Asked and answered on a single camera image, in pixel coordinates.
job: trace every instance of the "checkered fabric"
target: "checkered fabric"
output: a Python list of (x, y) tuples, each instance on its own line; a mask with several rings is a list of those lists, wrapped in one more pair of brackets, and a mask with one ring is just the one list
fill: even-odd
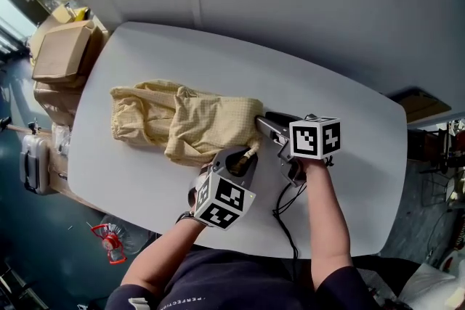
[(255, 116), (262, 115), (263, 104), (258, 99), (221, 97), (161, 80), (116, 87), (110, 94), (113, 138), (163, 147), (175, 163), (202, 166), (235, 145), (249, 146), (246, 156), (259, 149)]

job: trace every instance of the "gray suitcase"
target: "gray suitcase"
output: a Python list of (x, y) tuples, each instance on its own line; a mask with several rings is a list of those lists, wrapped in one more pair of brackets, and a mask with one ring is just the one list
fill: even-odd
[(20, 154), (20, 179), (24, 187), (39, 195), (55, 192), (49, 186), (49, 147), (47, 141), (26, 134)]

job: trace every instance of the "cardboard box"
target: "cardboard box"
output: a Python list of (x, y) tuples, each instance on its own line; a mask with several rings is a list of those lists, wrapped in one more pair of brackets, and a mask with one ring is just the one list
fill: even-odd
[(54, 123), (72, 127), (82, 91), (83, 87), (53, 86), (36, 82), (34, 98)]
[(33, 66), (36, 64), (42, 42), (44, 41), (47, 32), (52, 28), (73, 21), (74, 19), (72, 15), (70, 15), (70, 12), (64, 5), (57, 7), (55, 11), (53, 11), (45, 21), (43, 21), (43, 23), (37, 28), (36, 32), (29, 39), (29, 49), (31, 50)]
[(420, 88), (411, 88), (390, 97), (401, 105), (407, 115), (407, 123), (419, 121), (429, 116), (445, 113), (450, 106)]
[(52, 28), (45, 34), (32, 79), (82, 86), (102, 48), (102, 31), (92, 21)]

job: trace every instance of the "wrist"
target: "wrist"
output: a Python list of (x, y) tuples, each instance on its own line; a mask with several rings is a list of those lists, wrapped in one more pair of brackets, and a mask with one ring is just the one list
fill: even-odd
[(199, 232), (206, 228), (204, 223), (194, 218), (181, 219), (176, 223), (176, 225), (182, 225), (184, 227), (188, 227), (189, 229), (198, 230)]
[(327, 168), (323, 160), (306, 159), (303, 163), (304, 163), (304, 171), (307, 175), (313, 174), (315, 172), (327, 171)]
[(198, 224), (198, 225), (201, 225), (202, 227), (206, 226), (206, 224), (204, 224), (202, 221), (197, 220), (194, 217), (194, 211), (192, 210), (182, 213), (181, 216), (179, 216), (178, 219), (176, 220), (176, 224), (179, 224), (182, 221), (194, 221), (195, 225)]

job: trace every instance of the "black cable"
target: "black cable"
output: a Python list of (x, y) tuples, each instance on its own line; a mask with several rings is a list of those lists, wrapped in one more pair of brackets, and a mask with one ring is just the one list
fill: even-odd
[(282, 205), (281, 207), (279, 207), (279, 214), (282, 214), (282, 212), (285, 212), (287, 211), (287, 209), (292, 205), (292, 203), (295, 201), (295, 199), (297, 199), (297, 197), (303, 193), (305, 191), (305, 189), (307, 188), (307, 183), (303, 183), (300, 188), (299, 188), (299, 191), (297, 192), (296, 196), (293, 197), (292, 199), (290, 199), (285, 205)]
[(428, 238), (428, 243), (426, 244), (426, 249), (427, 249), (426, 254), (427, 254), (427, 255), (429, 255), (429, 253), (430, 253), (431, 250), (432, 250), (432, 249), (430, 249), (431, 247), (429, 247), (429, 244), (430, 244), (430, 242), (431, 242), (431, 239), (433, 238), (434, 232), (436, 231), (437, 225), (438, 225), (439, 222), (442, 220), (442, 218), (443, 218), (447, 213), (450, 213), (450, 212), (452, 212), (452, 209), (447, 209), (447, 210), (445, 210), (444, 212), (442, 212), (441, 216), (439, 216), (439, 218), (437, 219), (436, 224), (434, 224), (433, 230), (431, 231), (431, 234), (429, 235), (429, 238)]
[(291, 187), (291, 185), (292, 185), (292, 183), (289, 182), (284, 187), (283, 191), (279, 195), (278, 200), (276, 201), (276, 209), (273, 209), (272, 213), (273, 213), (273, 216), (278, 221), (279, 225), (281, 226), (281, 229), (283, 229), (284, 234), (286, 234), (286, 236), (287, 236), (287, 238), (289, 240), (289, 244), (291, 244), (292, 253), (293, 253), (293, 255), (292, 255), (292, 279), (293, 279), (293, 281), (296, 281), (297, 280), (296, 264), (297, 264), (297, 258), (299, 257), (299, 250), (297, 249), (296, 245), (294, 244), (294, 241), (292, 240), (291, 233), (289, 232), (289, 230), (286, 227), (286, 225), (284, 224), (284, 222), (281, 220), (280, 214), (282, 214), (282, 212), (287, 210), (287, 208), (289, 208), (291, 206), (291, 204), (295, 201), (295, 199), (297, 199), (297, 197), (301, 193), (303, 193), (303, 191), (305, 190), (304, 186), (306, 186), (306, 184), (302, 184), (300, 186), (300, 189), (297, 192), (297, 194), (291, 200), (289, 200), (285, 205), (280, 206), (281, 200), (283, 199), (284, 194), (286, 193), (286, 191), (288, 191), (288, 189), (289, 189), (289, 187)]

